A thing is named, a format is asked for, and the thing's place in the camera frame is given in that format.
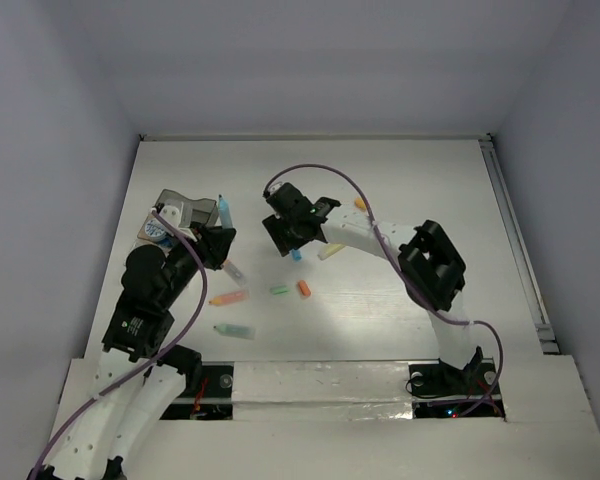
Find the yellow pencil-shaped highlighter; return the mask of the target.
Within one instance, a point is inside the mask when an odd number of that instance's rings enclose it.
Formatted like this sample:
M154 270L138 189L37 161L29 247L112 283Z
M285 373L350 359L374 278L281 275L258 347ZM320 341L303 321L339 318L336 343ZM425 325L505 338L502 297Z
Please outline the yellow pencil-shaped highlighter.
M330 258L331 256L335 255L336 253L340 252L344 248L345 246L343 244L327 244L320 249L320 251L317 254L317 257L319 260L324 261Z

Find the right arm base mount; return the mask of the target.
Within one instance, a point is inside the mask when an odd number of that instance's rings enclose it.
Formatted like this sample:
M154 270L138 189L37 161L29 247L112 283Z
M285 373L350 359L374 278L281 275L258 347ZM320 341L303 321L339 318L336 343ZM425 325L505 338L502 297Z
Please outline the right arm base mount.
M409 366L405 390L411 395L416 419L452 419L463 416L504 419L505 408L498 385L492 386L496 368L483 361L464 375L441 363Z

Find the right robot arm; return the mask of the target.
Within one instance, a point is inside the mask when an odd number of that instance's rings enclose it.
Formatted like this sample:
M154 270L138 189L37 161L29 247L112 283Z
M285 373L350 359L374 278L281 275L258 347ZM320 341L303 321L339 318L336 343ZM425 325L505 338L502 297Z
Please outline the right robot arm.
M462 392L477 378L483 356L464 309L466 264L440 224L411 227L371 218L327 197L313 202L292 184L264 192L273 214L263 225L285 256L312 241L342 244L390 263L411 300L427 311L439 348L440 379Z

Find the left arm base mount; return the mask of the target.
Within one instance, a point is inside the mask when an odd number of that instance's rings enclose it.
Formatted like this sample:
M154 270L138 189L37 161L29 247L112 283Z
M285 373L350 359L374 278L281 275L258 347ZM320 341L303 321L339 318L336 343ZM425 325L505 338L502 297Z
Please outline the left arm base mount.
M196 385L185 391L164 411L162 420L216 421L233 418L233 377L231 363L204 363Z

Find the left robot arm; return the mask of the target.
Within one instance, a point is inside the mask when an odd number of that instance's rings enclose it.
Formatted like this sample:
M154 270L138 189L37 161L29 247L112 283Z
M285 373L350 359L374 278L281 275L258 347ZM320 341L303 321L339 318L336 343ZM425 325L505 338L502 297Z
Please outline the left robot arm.
M30 478L126 478L167 407L204 384L200 353L176 341L161 349L174 323L171 306L196 274L221 268L235 236L233 228L198 224L168 250L153 243L131 250L91 395L54 434Z

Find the blue pencil-shaped highlighter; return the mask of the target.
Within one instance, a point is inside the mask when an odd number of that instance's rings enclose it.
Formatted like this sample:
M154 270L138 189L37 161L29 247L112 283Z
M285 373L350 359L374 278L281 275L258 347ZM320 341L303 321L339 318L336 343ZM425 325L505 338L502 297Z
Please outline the blue pencil-shaped highlighter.
M233 227L230 207L223 195L218 196L218 214L223 228L228 229Z

